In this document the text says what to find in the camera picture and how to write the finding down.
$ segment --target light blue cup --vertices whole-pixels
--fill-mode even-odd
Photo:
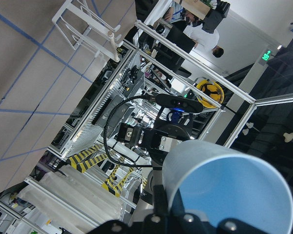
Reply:
[[[282,175],[267,162],[200,140],[178,145],[163,164],[171,207],[180,188],[188,210],[203,211],[211,225],[237,218],[270,234],[290,234],[293,199]]]

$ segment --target green light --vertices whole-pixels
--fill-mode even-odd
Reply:
[[[271,53],[270,50],[267,51],[267,53],[265,53],[265,54],[263,55],[262,59],[265,60],[265,61],[267,61],[267,60],[269,59],[269,57],[270,57],[270,53]]]

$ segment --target screw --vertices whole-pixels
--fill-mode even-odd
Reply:
[[[194,221],[194,217],[192,215],[190,215],[190,214],[185,214],[184,220],[186,222],[192,223]]]
[[[159,216],[152,216],[151,221],[154,223],[159,223],[161,221],[161,218]]]
[[[114,233],[119,233],[122,230],[122,227],[117,225],[116,223],[113,224],[112,228],[111,228],[112,232]]]
[[[225,227],[228,228],[230,231],[235,231],[236,230],[236,224],[233,222],[228,221],[225,223]]]

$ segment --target black monitor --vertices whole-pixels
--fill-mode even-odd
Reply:
[[[181,30],[179,30],[176,26],[172,27],[166,39],[176,44],[179,48],[187,53],[190,53],[195,45],[195,42],[190,39],[186,34],[184,34]],[[156,50],[156,60],[173,72],[177,72],[178,69],[181,67],[181,64],[185,60],[183,57],[169,50],[166,46],[162,44],[158,46]]]

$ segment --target white plastic sheet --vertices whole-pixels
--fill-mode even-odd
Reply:
[[[39,183],[99,223],[120,218],[123,202],[119,198],[70,166],[62,167],[61,171],[66,176],[50,172]],[[87,233],[95,227],[30,185],[19,193],[19,197],[73,234]]]

